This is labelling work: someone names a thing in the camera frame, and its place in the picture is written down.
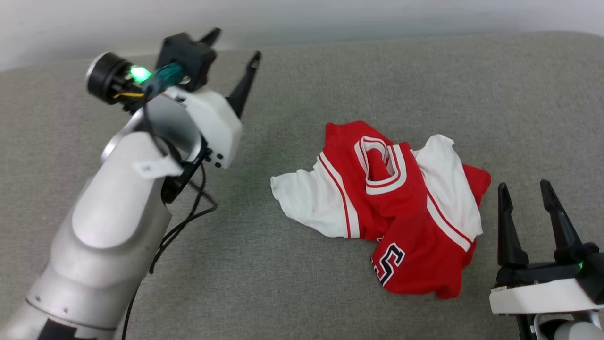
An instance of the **white wall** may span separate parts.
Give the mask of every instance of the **white wall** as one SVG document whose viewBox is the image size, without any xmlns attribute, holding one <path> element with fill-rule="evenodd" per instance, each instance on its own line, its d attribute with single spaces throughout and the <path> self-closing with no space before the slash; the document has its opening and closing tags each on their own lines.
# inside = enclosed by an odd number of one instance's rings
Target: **white wall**
<svg viewBox="0 0 604 340">
<path fill-rule="evenodd" d="M 217 48 L 573 30 L 604 36 L 604 0 L 2 0 L 0 70 L 156 53 L 180 31 Z"/>
</svg>

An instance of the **printed number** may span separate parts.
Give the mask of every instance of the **printed number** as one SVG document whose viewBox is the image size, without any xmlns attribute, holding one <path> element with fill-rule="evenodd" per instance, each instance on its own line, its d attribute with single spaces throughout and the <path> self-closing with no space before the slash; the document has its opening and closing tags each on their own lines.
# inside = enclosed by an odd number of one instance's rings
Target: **printed number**
<svg viewBox="0 0 604 340">
<path fill-rule="evenodd" d="M 376 272 L 379 282 L 385 286 L 388 280 L 394 274 L 394 268 L 398 267 L 405 258 L 405 252 L 396 245 L 391 243 L 384 255 L 379 259 L 379 263 L 373 266 L 373 271 Z"/>
</svg>

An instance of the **red jersey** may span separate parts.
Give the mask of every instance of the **red jersey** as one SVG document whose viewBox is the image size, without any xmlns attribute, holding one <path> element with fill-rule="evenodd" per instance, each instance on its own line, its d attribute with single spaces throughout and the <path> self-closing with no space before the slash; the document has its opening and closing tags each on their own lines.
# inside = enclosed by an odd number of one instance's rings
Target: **red jersey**
<svg viewBox="0 0 604 340">
<path fill-rule="evenodd" d="M 329 237 L 380 241 L 371 263 L 395 293 L 452 298 L 482 234 L 478 205 L 490 175 L 463 165 L 453 141 L 412 151 L 364 122 L 326 126 L 314 170 L 271 178 L 285 214 Z"/>
</svg>

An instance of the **gray fabric surface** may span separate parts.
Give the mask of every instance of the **gray fabric surface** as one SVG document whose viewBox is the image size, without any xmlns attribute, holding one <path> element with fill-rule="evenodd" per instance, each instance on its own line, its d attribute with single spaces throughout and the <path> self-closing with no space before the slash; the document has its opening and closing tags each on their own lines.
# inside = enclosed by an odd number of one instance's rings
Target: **gray fabric surface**
<svg viewBox="0 0 604 340">
<path fill-rule="evenodd" d="M 551 260 L 555 248 L 541 178 L 583 240 L 604 246 L 601 38 L 535 33 L 263 52 L 238 159 L 208 170 L 219 210 L 192 223 L 144 280 L 129 339 L 515 339 L 515 320 L 489 308 L 502 181 L 532 261 Z M 227 93 L 249 56 L 220 53 L 210 85 Z M 0 74 L 0 320 L 22 302 L 104 144 L 127 121 L 86 94 L 87 67 Z M 270 176 L 309 169 L 326 122 L 357 119 L 413 148 L 442 133 L 462 161 L 492 174 L 484 235 L 457 299 L 388 293 L 370 266 L 374 243 L 326 238 L 287 219 L 273 199 Z M 170 207 L 174 222 L 192 200 L 187 191 Z"/>
</svg>

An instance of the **cable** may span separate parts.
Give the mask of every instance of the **cable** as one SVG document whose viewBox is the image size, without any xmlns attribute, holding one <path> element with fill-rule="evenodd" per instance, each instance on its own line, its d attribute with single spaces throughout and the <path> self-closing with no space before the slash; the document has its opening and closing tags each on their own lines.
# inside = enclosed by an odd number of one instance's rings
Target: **cable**
<svg viewBox="0 0 604 340">
<path fill-rule="evenodd" d="M 137 297 L 138 289 L 141 287 L 139 284 L 137 289 L 134 291 L 134 295 L 132 295 L 132 299 L 130 300 L 130 304 L 128 305 L 128 311 L 126 311 L 126 319 L 124 320 L 124 328 L 121 330 L 121 340 L 126 340 L 126 332 L 128 331 L 128 321 L 130 321 L 130 313 L 132 312 L 132 306 L 134 306 L 134 299 Z"/>
<path fill-rule="evenodd" d="M 153 259 L 153 262 L 151 263 L 151 268 L 149 268 L 150 274 L 153 274 L 153 271 L 155 270 L 155 264 L 157 263 L 157 261 L 159 260 L 161 255 L 164 253 L 165 249 L 168 248 L 170 243 L 172 243 L 172 241 L 174 241 L 174 239 L 178 236 L 178 234 L 181 233 L 181 231 L 187 226 L 187 224 L 189 224 L 189 222 L 191 222 L 194 219 L 199 218 L 205 214 L 213 212 L 214 210 L 216 210 L 218 208 L 218 205 L 216 204 L 216 202 L 208 194 L 206 194 L 204 192 L 205 183 L 206 183 L 205 168 L 204 168 L 203 163 L 201 163 L 199 165 L 199 167 L 201 168 L 202 180 L 201 180 L 201 185 L 199 186 L 197 197 L 195 197 L 195 202 L 193 203 L 193 207 L 191 208 L 191 211 L 189 212 L 188 217 L 184 221 L 180 222 L 177 226 L 172 228 L 172 230 L 170 230 L 164 236 L 164 238 L 161 240 L 161 243 L 159 244 L 159 249 L 158 249 L 157 253 L 155 254 L 155 258 Z M 204 197 L 207 201 L 209 201 L 212 204 L 212 207 L 208 208 L 198 214 L 195 214 L 195 212 L 197 211 L 198 205 L 199 205 L 199 201 L 201 200 L 202 197 Z"/>
<path fill-rule="evenodd" d="M 170 245 L 170 243 L 172 243 L 172 241 L 174 241 L 174 239 L 176 239 L 176 237 L 178 236 L 178 234 L 181 233 L 181 231 L 193 220 L 207 215 L 210 212 L 215 211 L 216 209 L 218 209 L 218 204 L 216 203 L 216 201 L 214 201 L 213 198 L 211 198 L 208 194 L 206 194 L 204 192 L 205 189 L 205 184 L 206 184 L 206 174 L 205 174 L 205 168 L 203 163 L 201 163 L 199 165 L 199 167 L 201 168 L 201 173 L 202 173 L 202 180 L 201 180 L 201 185 L 197 186 L 195 183 L 193 183 L 192 181 L 189 181 L 189 185 L 195 190 L 197 191 L 197 196 L 195 197 L 195 202 L 193 203 L 193 206 L 191 207 L 191 211 L 189 212 L 188 217 L 183 220 L 182 222 L 180 222 L 177 226 L 175 226 L 174 228 L 172 228 L 172 230 L 170 230 L 170 232 L 168 232 L 164 238 L 161 240 L 161 243 L 159 244 L 159 249 L 157 251 L 157 253 L 155 254 L 155 257 L 153 258 L 153 262 L 151 263 L 151 268 L 149 269 L 149 273 L 153 274 L 153 271 L 155 269 L 155 264 L 157 263 L 157 261 L 159 260 L 159 258 L 161 257 L 161 255 L 164 253 L 164 251 L 166 250 L 166 248 L 168 248 L 168 246 Z M 197 208 L 199 206 L 199 202 L 201 200 L 201 198 L 204 197 L 208 202 L 210 202 L 211 207 L 200 211 L 198 213 L 196 213 Z M 130 304 L 128 305 L 128 310 L 126 311 L 126 319 L 124 320 L 124 327 L 121 331 L 121 340 L 126 340 L 126 332 L 128 330 L 128 322 L 130 321 L 130 314 L 132 313 L 132 306 L 134 306 L 134 299 L 137 297 L 137 293 L 138 293 L 138 288 L 137 290 L 134 292 L 134 295 L 132 295 L 132 299 L 130 300 Z"/>
<path fill-rule="evenodd" d="M 151 124 L 151 119 L 149 118 L 149 109 L 147 107 L 147 102 L 149 101 L 149 96 L 153 92 L 153 87 L 147 87 L 145 93 L 143 94 L 143 125 L 145 126 L 145 130 L 151 135 L 151 139 L 153 140 L 155 146 L 159 149 L 161 154 L 165 157 L 169 155 L 157 142 L 155 138 L 155 133 L 153 132 L 153 126 Z"/>
<path fill-rule="evenodd" d="M 143 93 L 134 93 L 134 92 L 122 92 L 122 93 L 118 93 L 114 96 L 114 99 L 118 98 L 118 97 L 133 97 L 133 98 L 142 98 L 144 96 Z"/>
</svg>

